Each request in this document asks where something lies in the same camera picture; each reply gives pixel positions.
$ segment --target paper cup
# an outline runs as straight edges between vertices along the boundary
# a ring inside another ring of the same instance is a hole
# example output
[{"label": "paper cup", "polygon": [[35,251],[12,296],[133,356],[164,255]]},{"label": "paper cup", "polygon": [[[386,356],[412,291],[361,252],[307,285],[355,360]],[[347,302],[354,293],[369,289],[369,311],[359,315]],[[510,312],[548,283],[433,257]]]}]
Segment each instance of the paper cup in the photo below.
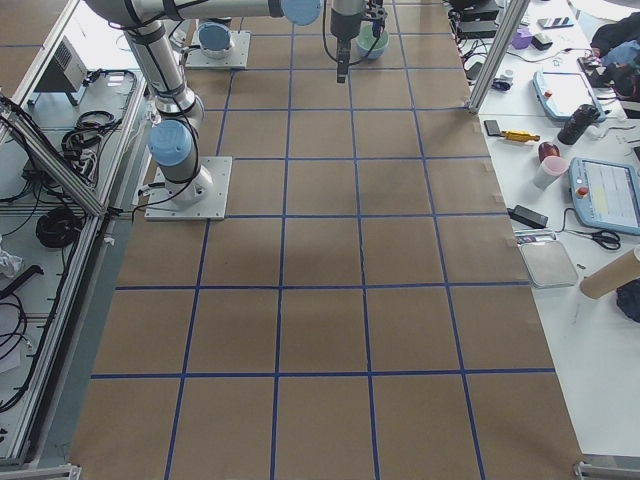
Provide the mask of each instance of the paper cup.
[{"label": "paper cup", "polygon": [[540,163],[533,184],[544,190],[569,169],[569,161],[556,155],[549,155]]}]

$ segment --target white table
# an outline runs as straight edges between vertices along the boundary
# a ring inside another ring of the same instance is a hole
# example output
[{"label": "white table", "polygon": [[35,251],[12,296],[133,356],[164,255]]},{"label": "white table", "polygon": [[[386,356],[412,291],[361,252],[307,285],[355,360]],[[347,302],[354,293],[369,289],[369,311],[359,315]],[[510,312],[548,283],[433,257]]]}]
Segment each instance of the white table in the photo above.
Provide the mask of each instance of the white table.
[{"label": "white table", "polygon": [[637,6],[632,6],[634,1],[627,2],[610,2],[607,0],[570,0],[571,5],[580,12],[585,12],[592,17],[601,20],[609,20],[618,22],[625,17],[631,15],[634,11],[638,11]]},{"label": "white table", "polygon": [[[531,30],[542,17],[570,15],[564,0],[536,1],[529,7]],[[530,47],[512,50],[525,58],[544,58],[565,47],[585,46],[588,41],[579,28],[550,30],[554,46],[547,52]],[[640,163],[628,140],[640,139],[640,122],[623,118],[619,105],[612,109],[600,128],[636,125],[634,130],[611,130],[594,141],[583,136],[576,145],[564,146],[554,140],[561,123],[545,116],[535,98],[530,79],[540,68],[578,71],[575,58],[581,52],[561,55],[562,62],[547,60],[525,63],[507,56],[500,71],[514,70],[515,83],[506,93],[491,91],[480,110],[480,120],[495,119],[502,130],[527,130],[552,141],[563,156],[575,156],[629,163]],[[538,190],[531,179],[539,165],[537,143],[520,144],[501,138],[487,138],[494,168],[509,207],[521,204],[549,217],[549,227],[559,230],[563,211],[571,206],[568,181],[558,181],[547,190]],[[578,227],[572,213],[567,225]],[[514,229],[526,228],[514,222]],[[620,253],[608,252],[589,239],[567,233],[560,235],[572,263],[580,264],[580,278],[598,270],[638,243],[638,237],[623,236]],[[615,293],[600,300],[582,295],[578,286],[534,289],[534,298],[542,320],[554,364],[560,379],[578,441],[586,454],[640,457],[640,324],[626,318],[615,305]]]}]

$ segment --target green bowl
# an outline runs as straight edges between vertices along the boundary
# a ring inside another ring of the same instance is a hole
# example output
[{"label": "green bowl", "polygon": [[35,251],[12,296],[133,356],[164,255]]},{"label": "green bowl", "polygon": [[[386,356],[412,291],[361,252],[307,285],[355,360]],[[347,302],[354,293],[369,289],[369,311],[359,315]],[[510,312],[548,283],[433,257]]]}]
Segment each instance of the green bowl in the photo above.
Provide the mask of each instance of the green bowl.
[{"label": "green bowl", "polygon": [[[356,37],[356,46],[358,47],[358,52],[361,57],[364,57],[371,45],[376,41],[376,38],[373,36],[373,29],[371,28],[371,24],[367,24],[360,29],[360,34]],[[376,47],[371,50],[369,54],[368,60],[375,60],[379,58],[384,51],[389,46],[389,34],[387,31],[383,31],[380,36],[380,40],[378,40],[378,44]]]}]

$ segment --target black bottle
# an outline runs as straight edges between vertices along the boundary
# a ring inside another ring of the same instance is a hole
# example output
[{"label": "black bottle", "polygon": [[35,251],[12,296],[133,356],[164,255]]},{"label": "black bottle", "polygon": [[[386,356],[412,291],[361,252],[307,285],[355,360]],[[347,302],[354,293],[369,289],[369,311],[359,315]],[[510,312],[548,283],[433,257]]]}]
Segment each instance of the black bottle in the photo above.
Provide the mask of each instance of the black bottle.
[{"label": "black bottle", "polygon": [[573,145],[599,116],[600,112],[593,105],[580,105],[558,133],[558,140],[565,145]]}]

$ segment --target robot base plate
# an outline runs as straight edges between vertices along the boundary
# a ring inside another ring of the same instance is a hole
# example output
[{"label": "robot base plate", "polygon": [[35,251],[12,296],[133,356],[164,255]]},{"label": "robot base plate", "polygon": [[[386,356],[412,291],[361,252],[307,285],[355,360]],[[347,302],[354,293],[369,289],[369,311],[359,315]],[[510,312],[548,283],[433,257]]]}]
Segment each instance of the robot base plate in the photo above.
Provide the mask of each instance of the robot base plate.
[{"label": "robot base plate", "polygon": [[[177,205],[169,200],[166,203],[149,207],[145,212],[147,220],[212,220],[224,219],[227,208],[227,195],[229,193],[229,180],[231,179],[231,157],[201,157],[202,168],[211,173],[213,190],[200,200],[191,205]],[[158,168],[154,182],[164,182],[164,175]],[[164,189],[153,190],[149,203],[161,202],[169,197]]]},{"label": "robot base plate", "polygon": [[[194,70],[228,70],[230,68],[246,69],[247,60],[249,58],[249,42],[251,41],[251,33],[245,31],[232,31],[231,39],[235,46],[228,57],[216,60],[215,58],[207,57],[200,50],[193,50],[192,52],[189,52],[185,68]],[[194,34],[193,41],[196,44],[199,43],[197,32]]]}]

